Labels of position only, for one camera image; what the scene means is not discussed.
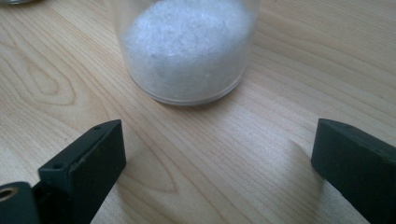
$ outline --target light wood surface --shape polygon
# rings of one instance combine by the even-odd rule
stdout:
[[[242,83],[150,99],[103,1],[0,7],[0,185],[122,119],[128,164],[92,223],[365,223],[310,165],[318,118],[396,146],[396,1],[262,0]]]

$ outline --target container filled with white granules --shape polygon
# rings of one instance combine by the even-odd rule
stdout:
[[[170,105],[219,99],[248,64],[260,0],[108,0],[131,78]]]

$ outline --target wooden table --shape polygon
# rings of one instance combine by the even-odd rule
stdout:
[[[364,223],[310,165],[318,118],[396,146],[396,2],[262,0],[243,82],[159,104],[100,0],[0,7],[0,185],[122,119],[128,164],[92,223]]]

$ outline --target glass jar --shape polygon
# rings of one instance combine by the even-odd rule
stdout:
[[[170,105],[230,92],[248,64],[260,0],[107,0],[132,80]]]

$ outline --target white granules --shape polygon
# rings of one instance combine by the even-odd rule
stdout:
[[[248,61],[254,15],[242,0],[163,0],[121,36],[133,80],[168,104],[221,97]]]

